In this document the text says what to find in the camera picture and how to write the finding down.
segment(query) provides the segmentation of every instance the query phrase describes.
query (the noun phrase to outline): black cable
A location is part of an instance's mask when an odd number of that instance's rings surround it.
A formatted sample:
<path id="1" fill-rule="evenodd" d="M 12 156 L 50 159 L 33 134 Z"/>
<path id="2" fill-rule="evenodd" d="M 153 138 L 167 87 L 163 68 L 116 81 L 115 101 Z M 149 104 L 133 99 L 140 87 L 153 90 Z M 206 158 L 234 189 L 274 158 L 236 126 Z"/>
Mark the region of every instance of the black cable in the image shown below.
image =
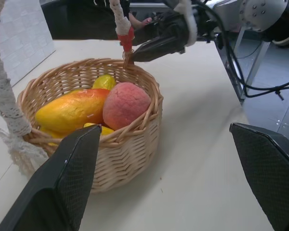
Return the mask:
<path id="1" fill-rule="evenodd" d="M 253 87 L 253 86 L 248 85 L 248 84 L 245 83 L 241 66 L 240 66 L 240 64 L 239 64 L 239 62 L 237 60 L 236 55 L 234 54 L 234 51 L 233 51 L 232 47 L 230 46 L 229 39 L 228 39 L 228 36 L 226 34 L 226 30 L 224 28 L 224 25 L 223 25 L 223 22 L 222 22 L 221 18 L 219 17 L 219 15 L 215 11 L 213 11 L 205 3 L 203 3 L 203 2 L 201 2 L 199 0 L 196 0 L 196 2 L 197 2 L 198 6 L 200 8 L 202 8 L 205 11 L 209 12 L 216 19 L 216 23 L 217 23 L 219 29 L 221 30 L 222 40 L 223 40 L 223 43 L 224 43 L 224 46 L 225 46 L 225 49 L 226 49 L 226 55 L 227 55 L 227 59 L 228 59 L 228 62 L 229 62 L 229 67 L 230 67 L 231 74 L 238 80 L 238 82 L 240 84 L 243 85 L 243 91 L 244 91 L 244 94 L 246 95 L 246 97 L 247 98 L 254 98 L 254 97 L 258 97 L 258 96 L 262 96 L 262 95 L 266 95 L 266 94 L 275 92 L 283 100 L 282 96 L 280 95 L 280 91 L 281 90 L 285 90 L 285 89 L 289 89 L 289 87 L 288 87 L 289 82 L 286 83 L 286 84 L 280 85 L 280 86 L 273 87 L 273 88 L 257 88 L 257 87 Z M 236 66 L 238 68 L 240 77 L 237 75 L 236 69 L 235 69 L 234 64 L 233 64 L 232 61 L 235 62 Z M 262 93 L 259 93 L 259 94 L 255 94 L 255 95 L 248 95 L 247 88 L 248 89 L 253 89 L 253 90 L 259 90 L 259 91 L 265 91 L 265 92 L 262 92 Z"/>
<path id="2" fill-rule="evenodd" d="M 259 45 L 256 47 L 256 49 L 251 54 L 244 56 L 244 57 L 241 57 L 241 58 L 238 58 L 238 59 L 246 59 L 246 58 L 252 56 L 258 50 L 258 48 L 260 48 L 261 44 L 262 44 L 262 42 L 259 43 Z"/>

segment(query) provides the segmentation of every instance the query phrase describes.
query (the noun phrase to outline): white wall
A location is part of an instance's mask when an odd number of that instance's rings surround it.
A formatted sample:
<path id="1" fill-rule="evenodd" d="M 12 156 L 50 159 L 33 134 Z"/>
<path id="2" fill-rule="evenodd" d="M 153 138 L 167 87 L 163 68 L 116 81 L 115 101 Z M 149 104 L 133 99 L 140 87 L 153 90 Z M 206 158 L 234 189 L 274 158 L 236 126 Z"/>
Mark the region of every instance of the white wall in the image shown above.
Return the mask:
<path id="1" fill-rule="evenodd" d="M 12 85 L 54 52 L 39 0 L 6 0 L 0 15 L 0 52 Z"/>

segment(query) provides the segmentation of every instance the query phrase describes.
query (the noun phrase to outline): orange mango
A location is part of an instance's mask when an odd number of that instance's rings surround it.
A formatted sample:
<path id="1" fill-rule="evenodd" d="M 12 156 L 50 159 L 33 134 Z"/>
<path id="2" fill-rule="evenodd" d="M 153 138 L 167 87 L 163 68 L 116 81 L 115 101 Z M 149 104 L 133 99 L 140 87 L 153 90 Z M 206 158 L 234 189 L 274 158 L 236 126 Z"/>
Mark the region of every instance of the orange mango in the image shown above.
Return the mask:
<path id="1" fill-rule="evenodd" d="M 43 106 L 35 114 L 36 122 L 45 129 L 68 134 L 85 123 L 103 122 L 103 105 L 109 90 L 88 89 L 66 94 Z"/>

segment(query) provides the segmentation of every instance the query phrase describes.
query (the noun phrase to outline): white table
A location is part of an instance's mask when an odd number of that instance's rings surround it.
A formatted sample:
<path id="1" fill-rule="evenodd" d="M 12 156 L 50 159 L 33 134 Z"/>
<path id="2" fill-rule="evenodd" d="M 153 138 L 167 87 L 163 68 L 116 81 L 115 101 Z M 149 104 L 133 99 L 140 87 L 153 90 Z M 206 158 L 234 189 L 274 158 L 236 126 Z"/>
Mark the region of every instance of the white table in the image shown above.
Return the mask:
<path id="1" fill-rule="evenodd" d="M 60 64 L 122 54 L 112 41 L 55 45 L 57 51 L 15 86 L 16 94 Z M 128 185 L 91 195 L 80 230 L 271 231 L 229 132 L 230 123 L 247 121 L 214 44 L 139 65 L 156 77 L 165 98 L 159 151 Z M 26 182 L 0 140 L 0 222 Z"/>

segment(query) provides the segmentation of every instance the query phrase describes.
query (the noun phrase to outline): pink peach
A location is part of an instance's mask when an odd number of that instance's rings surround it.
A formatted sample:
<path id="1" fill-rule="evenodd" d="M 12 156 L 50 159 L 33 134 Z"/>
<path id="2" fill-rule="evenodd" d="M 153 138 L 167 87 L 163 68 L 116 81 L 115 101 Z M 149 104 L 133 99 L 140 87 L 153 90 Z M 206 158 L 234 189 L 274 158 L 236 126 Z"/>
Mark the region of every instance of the pink peach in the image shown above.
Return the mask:
<path id="1" fill-rule="evenodd" d="M 123 128 L 143 113 L 151 103 L 149 95 L 132 83 L 119 83 L 109 93 L 103 108 L 104 122 L 113 130 Z"/>

